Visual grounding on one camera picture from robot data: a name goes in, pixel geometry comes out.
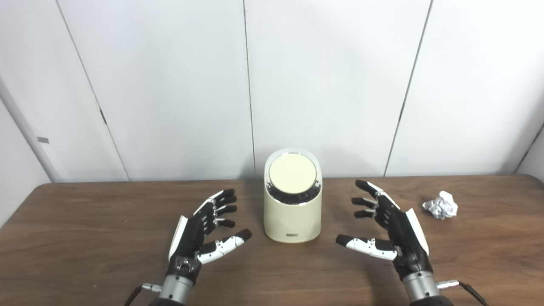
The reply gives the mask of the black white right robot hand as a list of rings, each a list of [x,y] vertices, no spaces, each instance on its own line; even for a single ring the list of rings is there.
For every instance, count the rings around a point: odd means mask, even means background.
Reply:
[[[433,273],[429,246],[415,211],[402,211],[383,189],[371,182],[357,179],[355,185],[372,199],[352,198],[354,205],[365,207],[356,211],[354,217],[373,219],[387,231],[388,238],[354,238],[339,234],[336,243],[365,255],[392,261],[400,280],[413,273]]]

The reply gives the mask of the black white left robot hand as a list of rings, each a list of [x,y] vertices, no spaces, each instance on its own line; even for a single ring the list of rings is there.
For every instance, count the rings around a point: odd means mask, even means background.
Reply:
[[[190,217],[180,217],[168,252],[166,276],[196,283],[203,265],[220,259],[251,238],[252,232],[243,229],[227,238],[204,242],[216,228],[235,227],[235,221],[222,215],[237,211],[236,201],[234,189],[220,190],[204,200]]]

